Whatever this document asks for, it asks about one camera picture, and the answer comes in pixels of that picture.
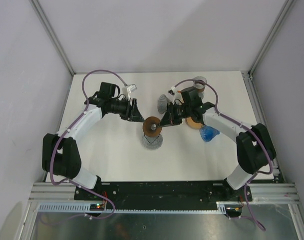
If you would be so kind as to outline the clear glass coffee server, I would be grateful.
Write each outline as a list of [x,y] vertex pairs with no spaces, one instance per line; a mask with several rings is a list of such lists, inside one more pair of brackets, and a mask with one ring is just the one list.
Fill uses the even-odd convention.
[[149,136],[143,134],[141,143],[142,143],[143,147],[148,150],[157,150],[163,144],[163,137],[161,134],[154,136],[154,137],[149,137]]

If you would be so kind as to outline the blue plastic dripper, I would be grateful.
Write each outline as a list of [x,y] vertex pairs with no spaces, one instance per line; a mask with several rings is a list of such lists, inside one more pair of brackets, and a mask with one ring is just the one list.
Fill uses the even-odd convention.
[[204,125],[199,129],[199,133],[201,136],[201,139],[208,143],[210,142],[215,136],[220,134],[220,131],[218,131],[217,129]]

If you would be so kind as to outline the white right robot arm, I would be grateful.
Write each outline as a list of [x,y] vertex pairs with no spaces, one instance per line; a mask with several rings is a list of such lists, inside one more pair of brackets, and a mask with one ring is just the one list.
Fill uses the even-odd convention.
[[262,123],[240,122],[220,112],[215,104],[202,102],[191,88],[181,94],[181,100],[166,101],[159,126],[177,126],[183,119],[191,118],[196,123],[218,130],[236,144],[238,164],[225,179],[228,185],[222,188],[223,197],[233,201],[240,195],[240,188],[261,173],[262,167],[273,165],[277,154],[270,134]]

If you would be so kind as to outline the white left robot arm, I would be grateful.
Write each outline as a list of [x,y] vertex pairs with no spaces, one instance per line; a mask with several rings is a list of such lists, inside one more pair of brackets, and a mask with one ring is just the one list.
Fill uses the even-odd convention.
[[102,187],[97,184],[99,177],[82,166],[77,143],[106,114],[117,114],[125,121],[144,122],[137,99],[127,93],[120,99],[120,95],[119,86],[102,82],[99,91],[86,97],[84,110],[70,126],[43,138],[42,169],[85,187],[85,194],[92,200],[101,197]]

